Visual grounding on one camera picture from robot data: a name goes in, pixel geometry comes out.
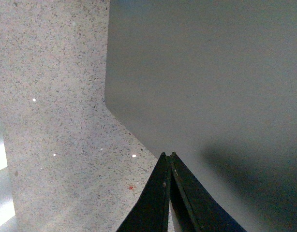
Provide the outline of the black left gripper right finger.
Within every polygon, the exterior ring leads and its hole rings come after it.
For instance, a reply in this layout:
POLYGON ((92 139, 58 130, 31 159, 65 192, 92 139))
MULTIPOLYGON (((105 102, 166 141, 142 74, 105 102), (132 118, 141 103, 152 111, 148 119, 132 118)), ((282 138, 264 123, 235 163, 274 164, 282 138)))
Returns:
POLYGON ((244 232, 208 193, 179 156, 170 156, 171 203, 183 232, 244 232))

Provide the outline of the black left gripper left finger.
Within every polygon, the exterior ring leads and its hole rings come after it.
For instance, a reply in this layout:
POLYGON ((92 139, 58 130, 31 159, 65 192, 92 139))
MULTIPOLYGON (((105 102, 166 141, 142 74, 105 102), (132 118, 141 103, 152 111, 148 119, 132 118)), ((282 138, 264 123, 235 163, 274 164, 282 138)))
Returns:
POLYGON ((170 161, 162 153, 132 210, 118 232, 168 231, 170 202, 170 161))

